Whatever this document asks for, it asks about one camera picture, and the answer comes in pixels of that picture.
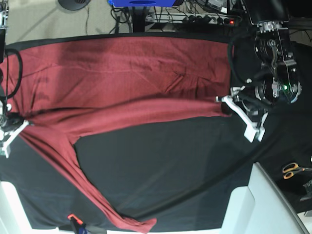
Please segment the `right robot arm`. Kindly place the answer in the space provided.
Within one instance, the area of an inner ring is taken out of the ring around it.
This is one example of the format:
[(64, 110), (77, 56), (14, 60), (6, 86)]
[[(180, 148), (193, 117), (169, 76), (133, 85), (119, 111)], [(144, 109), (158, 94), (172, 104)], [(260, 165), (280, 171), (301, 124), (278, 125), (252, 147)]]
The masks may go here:
[(6, 46), (9, 1), (0, 2), (0, 154), (9, 157), (12, 143), (31, 124), (31, 82), (24, 76), (23, 51)]

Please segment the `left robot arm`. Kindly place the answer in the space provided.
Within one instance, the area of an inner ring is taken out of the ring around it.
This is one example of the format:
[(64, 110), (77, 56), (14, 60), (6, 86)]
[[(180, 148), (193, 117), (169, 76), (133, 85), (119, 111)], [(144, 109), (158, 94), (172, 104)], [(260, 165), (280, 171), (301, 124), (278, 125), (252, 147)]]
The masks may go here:
[[(222, 98), (245, 122), (260, 132), (269, 111), (283, 103), (295, 103), (302, 91), (289, 30), (290, 20), (280, 0), (244, 0), (242, 7), (250, 20), (250, 28), (234, 35), (228, 44), (228, 60), (234, 85)], [(240, 75), (234, 64), (234, 45), (243, 39), (253, 39), (260, 71), (250, 78)]]

